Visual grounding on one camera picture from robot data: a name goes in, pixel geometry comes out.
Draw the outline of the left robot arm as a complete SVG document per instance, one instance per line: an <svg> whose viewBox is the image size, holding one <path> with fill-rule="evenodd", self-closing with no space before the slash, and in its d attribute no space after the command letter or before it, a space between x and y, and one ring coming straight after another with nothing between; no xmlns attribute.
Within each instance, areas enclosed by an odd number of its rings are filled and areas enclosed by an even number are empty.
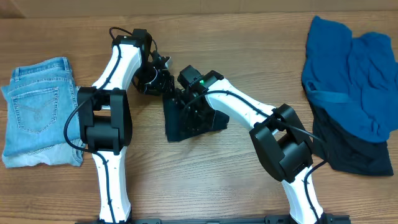
<svg viewBox="0 0 398 224"><path fill-rule="evenodd" d="M80 138L87 145L98 173L101 208L97 223L132 223L127 195L125 160L132 139L127 90L164 95L174 88L169 57L159 55L145 29L112 38L112 56L91 87L78 90Z"/></svg>

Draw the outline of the dark navy shirt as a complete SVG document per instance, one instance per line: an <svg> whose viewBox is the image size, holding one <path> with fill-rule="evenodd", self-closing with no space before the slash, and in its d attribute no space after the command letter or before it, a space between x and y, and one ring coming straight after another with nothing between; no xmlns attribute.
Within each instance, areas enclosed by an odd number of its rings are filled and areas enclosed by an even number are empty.
<svg viewBox="0 0 398 224"><path fill-rule="evenodd" d="M165 134L168 142L179 142L192 137L178 137L177 134L177 97L163 96L164 117L165 117ZM229 116L215 110L215 130L221 131L228 127Z"/></svg>

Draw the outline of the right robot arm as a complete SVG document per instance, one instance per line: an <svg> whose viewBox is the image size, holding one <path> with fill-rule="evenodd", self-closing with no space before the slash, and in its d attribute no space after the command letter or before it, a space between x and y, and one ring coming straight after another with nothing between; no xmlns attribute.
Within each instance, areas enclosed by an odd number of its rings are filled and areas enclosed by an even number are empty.
<svg viewBox="0 0 398 224"><path fill-rule="evenodd" d="M257 101L235 88L216 71L202 75L191 65L178 78L182 86L181 129L188 133L208 131L212 115L233 118L248 131L259 162L282 183L295 223L327 223L317 200L312 174L312 139L292 107Z"/></svg>

